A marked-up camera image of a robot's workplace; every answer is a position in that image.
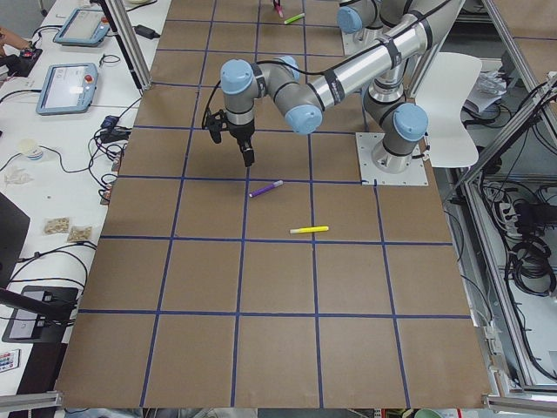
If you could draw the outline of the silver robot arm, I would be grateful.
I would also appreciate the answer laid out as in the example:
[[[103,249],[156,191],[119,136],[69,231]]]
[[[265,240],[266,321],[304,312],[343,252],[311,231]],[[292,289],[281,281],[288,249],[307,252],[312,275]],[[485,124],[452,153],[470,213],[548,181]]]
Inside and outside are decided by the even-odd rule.
[[[337,25],[346,34],[353,34],[363,29],[383,30],[385,26],[393,27],[397,24],[405,7],[406,1],[340,1]]]
[[[428,128],[426,112],[406,101],[406,63],[440,44],[461,8],[460,1],[342,1],[339,28],[352,34],[369,29],[371,43],[307,84],[299,82],[302,71],[291,57],[229,60],[220,70],[225,107],[206,112],[203,127],[216,144],[228,131],[251,166],[255,99],[270,97],[292,130],[306,135],[321,125],[326,109],[361,91],[364,109],[384,132],[372,150],[373,163],[383,172],[403,172]]]

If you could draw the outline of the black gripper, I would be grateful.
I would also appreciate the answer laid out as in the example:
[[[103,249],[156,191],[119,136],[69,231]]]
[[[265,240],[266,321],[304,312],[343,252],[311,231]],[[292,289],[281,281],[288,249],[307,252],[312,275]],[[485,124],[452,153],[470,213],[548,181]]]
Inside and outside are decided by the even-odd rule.
[[[248,124],[235,125],[230,122],[229,131],[230,134],[237,140],[238,148],[242,154],[245,167],[251,167],[254,163],[254,150],[251,138],[255,132],[255,124],[250,122]]]

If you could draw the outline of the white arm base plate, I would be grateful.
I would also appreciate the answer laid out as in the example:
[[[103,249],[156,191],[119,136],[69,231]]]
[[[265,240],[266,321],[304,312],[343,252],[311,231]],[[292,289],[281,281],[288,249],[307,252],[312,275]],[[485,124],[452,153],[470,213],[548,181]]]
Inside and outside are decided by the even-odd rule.
[[[394,156],[384,147],[383,133],[357,132],[356,148],[362,185],[428,186],[419,144],[413,153]]]

